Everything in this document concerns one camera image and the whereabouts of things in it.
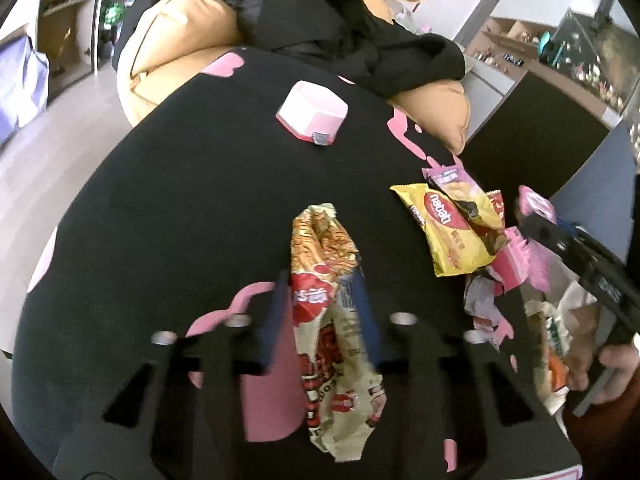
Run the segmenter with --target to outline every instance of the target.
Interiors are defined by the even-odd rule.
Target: wooden floor
[[[13,352],[27,286],[51,232],[129,130],[108,66],[59,95],[0,151],[1,350]]]

